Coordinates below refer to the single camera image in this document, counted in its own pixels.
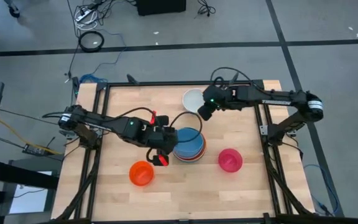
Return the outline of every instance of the white bowl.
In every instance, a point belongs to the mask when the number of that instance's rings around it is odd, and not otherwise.
[[[186,110],[197,113],[198,108],[204,105],[203,91],[201,89],[187,90],[181,102]]]

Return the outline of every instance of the pink bowl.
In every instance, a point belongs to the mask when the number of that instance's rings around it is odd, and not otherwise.
[[[218,162],[226,172],[237,172],[242,167],[242,157],[235,149],[224,149],[221,151]]]

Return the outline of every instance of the desk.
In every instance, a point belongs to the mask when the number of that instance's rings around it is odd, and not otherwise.
[[[279,81],[264,81],[264,85],[265,89],[281,89]],[[206,86],[112,87],[107,115],[117,116],[144,106],[172,120],[185,110],[181,98],[190,88],[204,89]],[[96,84],[82,84],[77,103],[92,111],[95,92]],[[274,123],[288,117],[285,107],[270,106],[270,112]],[[129,116],[150,119],[146,111],[136,111]],[[187,126],[197,129],[197,118],[183,116],[175,123],[177,129]],[[146,187],[132,185],[128,173],[134,162],[145,160],[147,149],[125,143],[114,134],[105,135],[92,221],[256,218],[265,212],[274,216],[254,109],[217,111],[209,121],[203,121],[202,132],[207,150],[197,163],[184,164],[170,154],[170,165],[155,167],[155,178]],[[295,144],[289,138],[283,141]],[[69,145],[66,153],[77,145],[78,142]],[[218,165],[218,154],[227,147],[237,149],[243,156],[239,172],[228,174]],[[279,150],[288,187],[308,210],[314,211],[298,151],[289,146],[280,146]],[[52,218],[59,216],[76,194],[84,154],[85,150],[77,149],[65,159]],[[84,195],[85,208],[88,195]]]

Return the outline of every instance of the power strip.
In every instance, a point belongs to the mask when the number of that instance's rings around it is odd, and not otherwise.
[[[84,12],[84,15],[80,15],[78,16],[75,21],[77,22],[80,22],[81,20],[83,20],[86,16],[88,16],[89,14],[91,14],[91,12],[93,12],[94,9],[87,9],[85,12]]]

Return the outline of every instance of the floor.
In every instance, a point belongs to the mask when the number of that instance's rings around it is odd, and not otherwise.
[[[21,10],[19,19],[12,18],[0,0],[0,82],[6,84],[1,108],[35,117],[61,111],[70,103],[71,85],[65,83],[64,73],[73,56],[68,53],[76,47],[68,6],[61,0],[15,3]],[[304,90],[324,101],[324,119],[316,123],[318,136],[343,212],[346,217],[358,217],[358,1],[208,3],[216,8],[216,14],[196,18],[196,0],[187,0],[185,12],[145,17],[138,16],[136,8],[126,2],[116,4],[112,16],[100,28],[121,33],[129,51],[121,55],[117,65],[102,65],[95,75],[110,82],[124,82],[128,73],[139,81],[207,80],[215,68],[229,66],[253,79],[280,80],[284,90],[299,88],[298,78]],[[82,0],[70,0],[70,4],[74,9]],[[278,26],[272,22],[272,9]],[[278,29],[283,32],[280,38]],[[122,47],[118,36],[102,32],[104,47]],[[287,48],[283,38],[288,42],[289,54],[283,53]],[[39,55],[36,50],[45,51]],[[78,77],[91,73],[99,63],[115,61],[118,53],[78,54],[71,72]],[[290,59],[296,71],[288,69],[292,68]],[[65,140],[57,126],[2,111],[0,118],[36,144],[46,145],[55,136],[51,147],[63,151]],[[2,126],[0,137],[19,143]],[[298,140],[305,153],[304,165],[317,164],[308,128],[299,131]],[[1,162],[30,157],[0,142]],[[310,167],[305,172],[312,194],[328,206],[330,200],[320,170]],[[12,221],[6,223],[31,223],[34,219],[45,220],[48,215],[10,218]]]

